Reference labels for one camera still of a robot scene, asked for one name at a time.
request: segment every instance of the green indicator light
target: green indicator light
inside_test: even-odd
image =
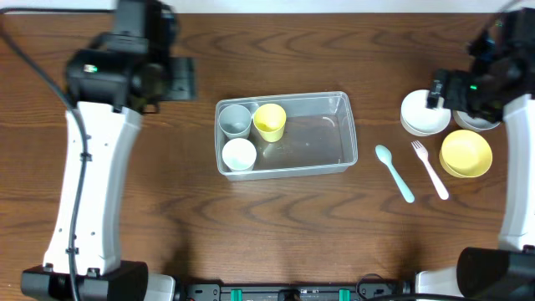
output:
[[[99,69],[94,65],[90,65],[90,64],[84,65],[84,72],[95,73],[97,71],[99,71]]]

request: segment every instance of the plastic fork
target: plastic fork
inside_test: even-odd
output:
[[[429,164],[429,154],[427,153],[427,150],[418,140],[412,142],[411,144],[420,160],[424,162],[424,166],[427,169],[427,173],[429,173],[429,176],[431,177],[431,181],[433,181],[433,185],[435,186],[436,192],[438,192],[438,196],[440,196],[442,200],[447,200],[448,197],[450,197],[450,194],[448,193],[448,190],[442,183],[441,179],[436,174],[435,170],[433,170],[431,164]]]

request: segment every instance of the clear plastic bin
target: clear plastic bin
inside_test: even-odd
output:
[[[243,105],[252,115],[265,104],[286,111],[283,138],[269,143],[251,124],[249,140],[257,148],[252,171],[231,171],[223,162],[228,138],[219,128],[219,114],[228,105]],[[231,181],[311,176],[345,171],[357,162],[357,135],[348,95],[344,92],[288,94],[221,100],[216,106],[217,169]]]

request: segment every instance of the plastic spoon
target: plastic spoon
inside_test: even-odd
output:
[[[390,150],[388,150],[382,145],[377,145],[375,147],[375,153],[377,154],[379,160],[385,163],[386,166],[388,166],[390,173],[394,177],[395,184],[397,184],[400,188],[401,194],[403,195],[405,200],[409,203],[414,202],[415,196],[412,194],[407,184],[405,184],[403,179],[401,179],[400,174],[395,170],[394,166],[392,165],[392,153],[390,152]]]

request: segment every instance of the yellow cup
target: yellow cup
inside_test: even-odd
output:
[[[282,106],[275,104],[263,105],[255,112],[252,121],[265,141],[276,142],[283,138],[286,112]]]
[[[491,168],[492,150],[481,135],[470,130],[456,130],[442,142],[439,159],[452,176],[478,177]]]

